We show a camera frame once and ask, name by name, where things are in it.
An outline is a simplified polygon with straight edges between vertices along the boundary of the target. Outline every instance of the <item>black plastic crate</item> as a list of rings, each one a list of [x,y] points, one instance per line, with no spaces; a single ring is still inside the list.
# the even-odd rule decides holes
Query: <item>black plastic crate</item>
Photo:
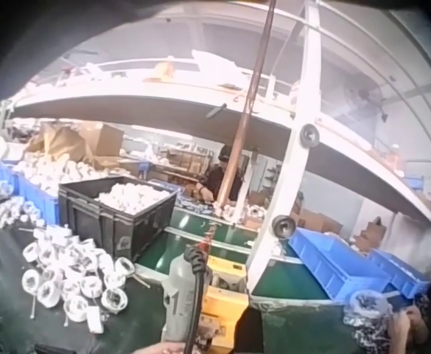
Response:
[[[60,224],[69,225],[83,240],[93,238],[113,257],[135,261],[169,225],[177,192],[137,215],[129,215],[95,200],[101,192],[110,192],[115,184],[144,184],[166,190],[130,177],[109,177],[61,184],[58,193]]]

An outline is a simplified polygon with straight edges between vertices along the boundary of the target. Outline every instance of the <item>overhead shelf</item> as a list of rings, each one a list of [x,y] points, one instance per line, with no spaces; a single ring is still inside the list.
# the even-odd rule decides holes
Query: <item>overhead shelf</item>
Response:
[[[194,83],[94,81],[48,88],[19,100],[13,117],[72,117],[143,125],[229,144],[238,126],[244,97],[239,92]],[[213,106],[227,108],[206,119]],[[292,126],[289,107],[256,101],[245,148],[282,160]],[[374,154],[369,143],[325,114],[316,125],[320,145],[311,149],[306,170],[342,185],[393,211],[431,226],[431,211]]]

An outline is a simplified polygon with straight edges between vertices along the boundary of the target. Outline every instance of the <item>pile of white parts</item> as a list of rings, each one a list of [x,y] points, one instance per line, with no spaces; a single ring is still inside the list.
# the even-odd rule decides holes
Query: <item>pile of white parts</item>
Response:
[[[130,215],[162,201],[170,195],[166,190],[158,191],[144,184],[115,184],[109,193],[100,193],[96,200],[108,207]]]
[[[30,183],[39,186],[54,198],[58,197],[60,184],[105,178],[113,174],[130,174],[120,168],[95,170],[84,162],[70,160],[67,153],[56,161],[43,153],[25,153],[23,160],[14,166],[13,170],[22,173]]]
[[[35,318],[36,301],[54,308],[63,300],[65,327],[69,321],[87,321],[91,333],[103,333],[106,316],[127,307],[123,289],[126,279],[135,277],[135,266],[126,258],[114,262],[92,239],[80,242],[66,227],[37,228],[33,236],[36,241],[23,255],[36,267],[22,277],[22,288],[33,296],[30,318]],[[104,310],[97,303],[99,298]]]
[[[23,197],[11,197],[12,186],[0,181],[0,229],[12,225],[16,220],[31,221],[36,226],[44,226],[41,212],[32,202],[26,202]]]

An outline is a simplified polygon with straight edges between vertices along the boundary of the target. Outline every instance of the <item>blue plastic crate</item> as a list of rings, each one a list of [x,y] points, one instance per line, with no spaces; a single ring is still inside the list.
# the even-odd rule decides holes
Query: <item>blue plastic crate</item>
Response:
[[[298,228],[289,246],[330,299],[345,302],[358,290],[383,292],[390,276],[335,237]]]
[[[404,177],[404,181],[412,190],[423,192],[423,189],[424,189],[423,177]]]
[[[18,176],[11,165],[0,164],[0,181],[6,181],[13,187],[13,195],[18,194]]]
[[[179,195],[182,195],[184,193],[184,190],[186,188],[179,186],[177,184],[168,183],[164,181],[160,181],[159,179],[152,179],[148,181],[148,183],[155,184],[156,186],[163,187],[167,190],[170,190],[171,192],[178,192]]]
[[[431,280],[393,254],[374,249],[369,260],[391,276],[390,283],[407,299],[426,292]]]
[[[18,177],[18,194],[23,196],[26,201],[31,201],[41,211],[41,217],[47,224],[59,224],[58,198],[53,198],[38,186],[27,181],[23,176]]]

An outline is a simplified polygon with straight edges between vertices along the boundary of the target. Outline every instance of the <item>cap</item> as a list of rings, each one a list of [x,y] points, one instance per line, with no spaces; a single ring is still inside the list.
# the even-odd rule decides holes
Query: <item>cap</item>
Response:
[[[218,159],[222,162],[227,162],[230,159],[230,155],[231,155],[231,146],[223,145],[222,150],[220,150]]]

